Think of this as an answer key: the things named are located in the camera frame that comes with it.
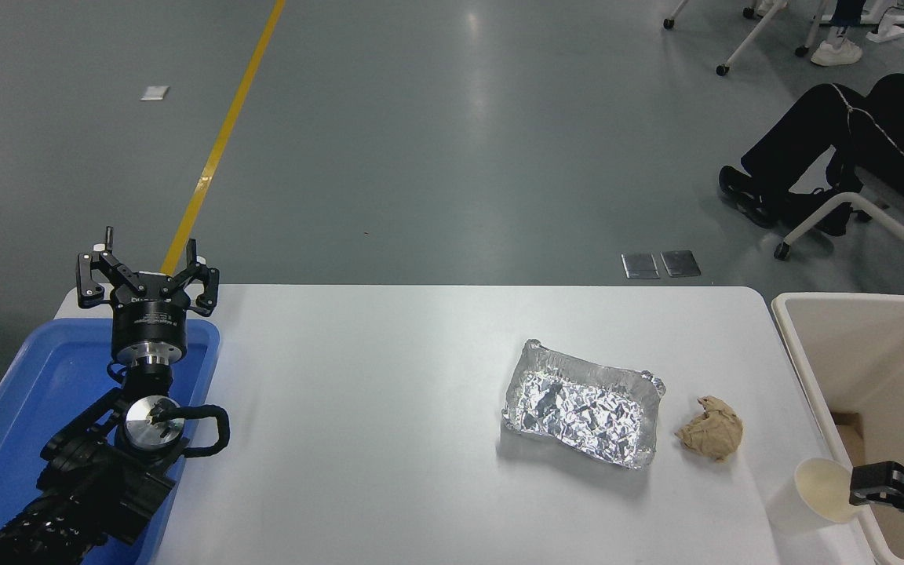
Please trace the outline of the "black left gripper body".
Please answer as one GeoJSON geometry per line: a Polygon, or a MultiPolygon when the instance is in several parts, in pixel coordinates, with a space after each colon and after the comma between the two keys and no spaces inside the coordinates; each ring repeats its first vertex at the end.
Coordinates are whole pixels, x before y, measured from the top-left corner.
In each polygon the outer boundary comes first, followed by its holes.
{"type": "Polygon", "coordinates": [[[187,310],[190,297],[183,287],[161,273],[139,273],[135,286],[111,291],[111,358],[133,366],[148,356],[176,363],[188,350],[187,310]]]}

